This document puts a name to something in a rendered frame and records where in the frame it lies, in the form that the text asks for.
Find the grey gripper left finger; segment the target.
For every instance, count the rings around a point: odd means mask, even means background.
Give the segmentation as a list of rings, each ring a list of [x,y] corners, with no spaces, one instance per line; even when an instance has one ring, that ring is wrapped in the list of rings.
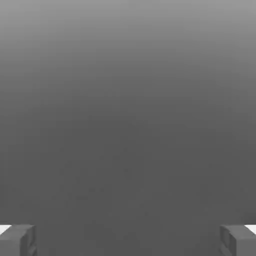
[[[38,256],[37,227],[0,224],[0,256]]]

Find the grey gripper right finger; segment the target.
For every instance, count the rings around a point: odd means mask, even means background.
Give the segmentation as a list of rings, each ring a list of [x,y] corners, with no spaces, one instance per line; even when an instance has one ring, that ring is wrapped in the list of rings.
[[[219,256],[256,256],[256,224],[221,225]]]

